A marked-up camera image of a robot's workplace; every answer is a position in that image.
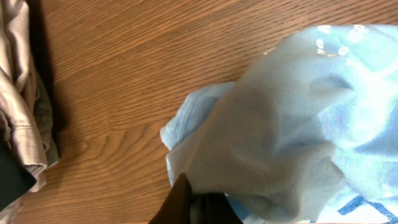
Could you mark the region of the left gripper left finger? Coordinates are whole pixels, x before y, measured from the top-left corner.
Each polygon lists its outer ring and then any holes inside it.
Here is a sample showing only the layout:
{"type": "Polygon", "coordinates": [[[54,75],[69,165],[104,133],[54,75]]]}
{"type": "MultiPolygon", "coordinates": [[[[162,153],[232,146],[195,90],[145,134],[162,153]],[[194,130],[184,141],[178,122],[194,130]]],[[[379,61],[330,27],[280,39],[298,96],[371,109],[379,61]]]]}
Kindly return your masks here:
{"type": "Polygon", "coordinates": [[[191,194],[190,183],[182,173],[149,224],[190,224],[191,194]]]}

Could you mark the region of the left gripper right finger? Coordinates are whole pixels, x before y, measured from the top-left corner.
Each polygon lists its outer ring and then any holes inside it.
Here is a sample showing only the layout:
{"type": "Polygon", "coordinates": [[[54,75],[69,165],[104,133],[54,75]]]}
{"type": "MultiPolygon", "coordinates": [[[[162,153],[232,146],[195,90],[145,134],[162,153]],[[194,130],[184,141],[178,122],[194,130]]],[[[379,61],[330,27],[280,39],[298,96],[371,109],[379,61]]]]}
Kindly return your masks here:
{"type": "Polygon", "coordinates": [[[203,222],[205,224],[243,224],[224,194],[205,194],[203,203],[203,222]]]}

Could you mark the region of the light blue t-shirt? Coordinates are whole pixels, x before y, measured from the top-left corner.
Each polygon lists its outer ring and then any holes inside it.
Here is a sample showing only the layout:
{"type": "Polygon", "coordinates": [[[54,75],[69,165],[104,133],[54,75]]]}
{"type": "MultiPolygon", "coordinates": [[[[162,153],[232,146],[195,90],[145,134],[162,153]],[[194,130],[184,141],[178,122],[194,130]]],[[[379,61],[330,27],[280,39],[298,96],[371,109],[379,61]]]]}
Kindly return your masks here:
{"type": "Polygon", "coordinates": [[[397,27],[296,32],[160,137],[170,182],[224,193],[244,223],[396,223],[397,27]]]}

